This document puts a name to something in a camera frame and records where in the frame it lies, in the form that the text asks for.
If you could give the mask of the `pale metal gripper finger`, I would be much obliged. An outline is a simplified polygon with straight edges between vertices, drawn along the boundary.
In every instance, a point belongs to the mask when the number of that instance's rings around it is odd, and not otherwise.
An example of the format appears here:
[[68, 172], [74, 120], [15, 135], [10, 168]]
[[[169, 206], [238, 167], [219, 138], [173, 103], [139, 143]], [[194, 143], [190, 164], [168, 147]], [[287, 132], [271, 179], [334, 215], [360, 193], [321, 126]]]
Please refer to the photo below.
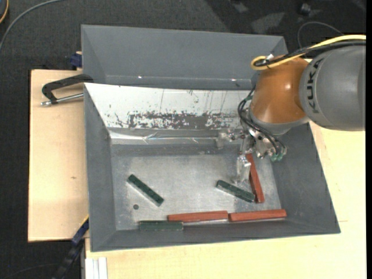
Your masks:
[[242, 183], [249, 179], [251, 163], [246, 154], [240, 154], [236, 160], [236, 175], [232, 178], [233, 183]]
[[242, 139], [242, 134], [235, 130], [219, 130], [216, 137], [216, 147], [221, 149], [226, 144], [237, 143]]

